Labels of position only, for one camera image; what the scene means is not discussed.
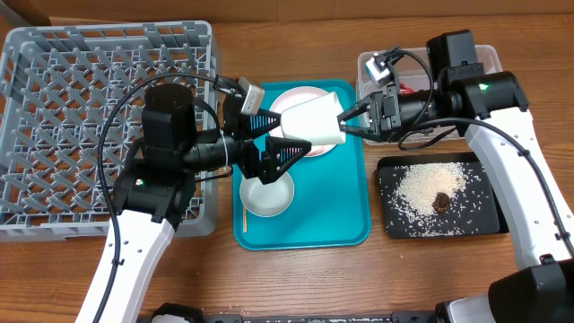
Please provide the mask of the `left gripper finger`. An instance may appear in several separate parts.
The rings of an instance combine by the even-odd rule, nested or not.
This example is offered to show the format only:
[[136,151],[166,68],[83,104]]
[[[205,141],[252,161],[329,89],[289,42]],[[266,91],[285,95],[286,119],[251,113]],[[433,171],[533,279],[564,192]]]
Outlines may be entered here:
[[311,142],[268,136],[265,139],[264,183],[278,180],[295,162],[311,150]]
[[281,114],[260,109],[249,118],[249,135],[256,139],[281,125]]

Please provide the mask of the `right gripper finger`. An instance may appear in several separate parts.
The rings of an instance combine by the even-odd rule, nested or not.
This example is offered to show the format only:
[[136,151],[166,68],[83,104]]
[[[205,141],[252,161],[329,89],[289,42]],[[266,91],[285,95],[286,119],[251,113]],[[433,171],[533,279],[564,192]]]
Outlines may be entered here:
[[352,118],[362,114],[367,114],[370,122],[379,122],[381,120],[380,112],[380,92],[372,92],[364,98],[358,100],[353,106],[337,116],[337,121],[342,124]]
[[341,124],[340,130],[347,135],[353,135],[373,142],[381,141],[381,134],[375,127],[355,127]]

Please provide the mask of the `red snack wrapper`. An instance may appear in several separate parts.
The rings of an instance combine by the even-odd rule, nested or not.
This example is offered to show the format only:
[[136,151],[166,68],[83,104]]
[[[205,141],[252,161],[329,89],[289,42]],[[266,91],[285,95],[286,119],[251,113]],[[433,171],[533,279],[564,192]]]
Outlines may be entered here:
[[400,83],[399,90],[401,94],[415,93],[415,90],[404,83]]

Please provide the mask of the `grey-white bowl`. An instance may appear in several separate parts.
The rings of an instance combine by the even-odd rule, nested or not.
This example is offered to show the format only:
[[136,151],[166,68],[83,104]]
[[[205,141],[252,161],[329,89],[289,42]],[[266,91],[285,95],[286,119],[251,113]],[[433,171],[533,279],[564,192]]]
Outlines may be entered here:
[[284,212],[295,196],[294,181],[284,173],[273,183],[263,184],[259,178],[242,178],[239,198],[244,207],[259,217],[274,217]]

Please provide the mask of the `white paper cup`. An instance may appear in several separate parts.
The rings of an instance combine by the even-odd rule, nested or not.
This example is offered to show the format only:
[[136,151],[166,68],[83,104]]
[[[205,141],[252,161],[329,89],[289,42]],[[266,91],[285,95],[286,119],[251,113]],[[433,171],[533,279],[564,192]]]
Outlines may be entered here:
[[286,109],[281,115],[283,136],[312,145],[344,144],[346,134],[338,116],[343,107],[335,92],[329,92]]

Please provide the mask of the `brown food scrap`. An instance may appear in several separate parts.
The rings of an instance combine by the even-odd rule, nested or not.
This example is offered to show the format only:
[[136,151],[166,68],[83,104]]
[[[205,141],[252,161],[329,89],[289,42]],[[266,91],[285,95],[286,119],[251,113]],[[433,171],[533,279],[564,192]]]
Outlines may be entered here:
[[438,192],[431,205],[437,213],[444,214],[451,208],[451,197],[444,192]]

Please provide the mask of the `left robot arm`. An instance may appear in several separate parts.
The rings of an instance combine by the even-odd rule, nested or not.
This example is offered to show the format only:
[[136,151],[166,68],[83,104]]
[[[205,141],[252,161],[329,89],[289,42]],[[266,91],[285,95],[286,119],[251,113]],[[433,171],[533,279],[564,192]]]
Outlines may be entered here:
[[128,150],[113,188],[102,193],[110,211],[107,245],[77,316],[79,322],[135,322],[153,273],[196,192],[200,171],[238,167],[248,179],[278,180],[311,149],[306,140],[256,138],[278,127],[277,113],[243,112],[245,91],[234,89],[227,127],[199,131],[196,109],[212,107],[182,84],[144,93],[143,136]]

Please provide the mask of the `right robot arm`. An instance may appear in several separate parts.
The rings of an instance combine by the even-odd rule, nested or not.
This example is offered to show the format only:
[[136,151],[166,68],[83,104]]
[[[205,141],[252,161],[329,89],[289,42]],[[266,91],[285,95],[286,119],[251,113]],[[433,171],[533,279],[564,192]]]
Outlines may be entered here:
[[537,142],[529,102],[510,72],[488,74],[471,31],[430,39],[426,91],[402,94],[392,48],[366,64],[378,90],[339,118],[340,129],[374,142],[453,126],[487,173],[515,250],[517,272],[488,291],[439,303],[431,322],[570,322],[573,319],[573,214]]

